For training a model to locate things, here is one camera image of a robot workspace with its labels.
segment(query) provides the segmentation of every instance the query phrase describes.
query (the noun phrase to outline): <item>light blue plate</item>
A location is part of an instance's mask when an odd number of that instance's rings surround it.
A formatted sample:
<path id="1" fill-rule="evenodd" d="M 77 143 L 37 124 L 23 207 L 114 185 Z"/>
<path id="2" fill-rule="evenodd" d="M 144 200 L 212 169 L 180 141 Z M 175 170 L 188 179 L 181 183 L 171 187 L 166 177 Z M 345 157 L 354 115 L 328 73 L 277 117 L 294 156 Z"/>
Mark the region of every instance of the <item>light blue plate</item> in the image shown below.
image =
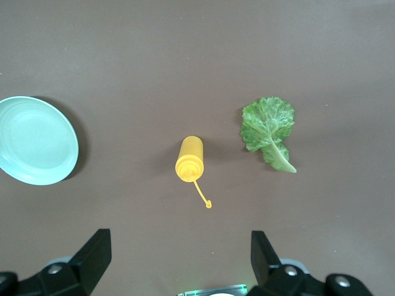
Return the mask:
<path id="1" fill-rule="evenodd" d="M 74 169 L 78 140 L 52 105 L 34 97 L 0 101 L 0 168 L 19 181 L 49 185 Z"/>

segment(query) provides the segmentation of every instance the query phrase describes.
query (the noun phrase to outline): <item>green leaf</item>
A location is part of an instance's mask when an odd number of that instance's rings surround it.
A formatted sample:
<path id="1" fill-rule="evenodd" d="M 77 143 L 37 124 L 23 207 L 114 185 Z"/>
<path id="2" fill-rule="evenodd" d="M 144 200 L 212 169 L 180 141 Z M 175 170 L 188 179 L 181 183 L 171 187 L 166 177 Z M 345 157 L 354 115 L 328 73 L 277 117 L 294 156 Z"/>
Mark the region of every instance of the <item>green leaf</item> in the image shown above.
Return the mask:
<path id="1" fill-rule="evenodd" d="M 296 173 L 282 143 L 291 134 L 293 118 L 293 107 L 279 97 L 263 97 L 245 106 L 241 135 L 248 151 L 262 149 L 264 160 L 274 169 Z"/>

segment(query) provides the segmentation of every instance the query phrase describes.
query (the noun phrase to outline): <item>lettuce leaf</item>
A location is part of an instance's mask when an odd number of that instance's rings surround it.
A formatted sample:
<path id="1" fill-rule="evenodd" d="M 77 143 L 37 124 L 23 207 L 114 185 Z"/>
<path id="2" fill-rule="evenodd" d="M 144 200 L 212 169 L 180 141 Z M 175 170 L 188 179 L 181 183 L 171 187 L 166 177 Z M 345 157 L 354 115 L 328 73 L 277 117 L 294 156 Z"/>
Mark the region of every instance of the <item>lettuce leaf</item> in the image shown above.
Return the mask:
<path id="1" fill-rule="evenodd" d="M 283 144 L 295 124 L 294 113 L 292 105 L 279 97 L 263 97 L 243 108 L 241 136 L 247 150 L 254 152 L 261 149 L 264 160 L 278 171 L 296 173 Z"/>

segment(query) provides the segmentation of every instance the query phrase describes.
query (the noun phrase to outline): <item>yellow squeeze bottle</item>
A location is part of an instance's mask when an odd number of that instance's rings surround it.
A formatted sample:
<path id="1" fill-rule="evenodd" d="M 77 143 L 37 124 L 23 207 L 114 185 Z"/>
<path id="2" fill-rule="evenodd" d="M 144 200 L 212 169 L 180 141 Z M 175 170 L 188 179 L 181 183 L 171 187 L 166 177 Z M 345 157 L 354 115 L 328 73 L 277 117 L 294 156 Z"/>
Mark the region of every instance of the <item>yellow squeeze bottle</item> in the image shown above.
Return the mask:
<path id="1" fill-rule="evenodd" d="M 180 154 L 175 164 L 175 171 L 184 182 L 193 182 L 206 208 L 211 208 L 211 200 L 206 200 L 196 182 L 203 175 L 203 142 L 198 137 L 189 136 L 181 144 Z"/>

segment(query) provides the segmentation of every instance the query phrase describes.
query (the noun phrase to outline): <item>screw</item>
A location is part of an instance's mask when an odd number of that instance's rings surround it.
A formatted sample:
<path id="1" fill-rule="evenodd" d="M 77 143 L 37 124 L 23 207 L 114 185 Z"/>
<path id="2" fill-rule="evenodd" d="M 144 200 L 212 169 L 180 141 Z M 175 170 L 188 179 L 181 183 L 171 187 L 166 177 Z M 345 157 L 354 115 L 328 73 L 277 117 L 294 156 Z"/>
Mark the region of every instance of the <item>screw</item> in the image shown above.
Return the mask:
<path id="1" fill-rule="evenodd" d="M 295 267 L 293 267 L 293 266 L 287 266 L 285 268 L 285 272 L 286 272 L 286 274 L 288 276 L 295 276 L 295 275 L 297 275 L 297 271 L 296 271 Z"/>
<path id="2" fill-rule="evenodd" d="M 336 276 L 335 281 L 338 283 L 339 286 L 342 286 L 344 288 L 351 286 L 348 279 L 346 279 L 344 276 Z"/>
<path id="3" fill-rule="evenodd" d="M 53 265 L 51 266 L 51 268 L 48 269 L 48 273 L 49 273 L 49 274 L 56 274 L 56 273 L 58 273 L 60 270 L 62 270 L 62 265 L 53 264 Z"/>

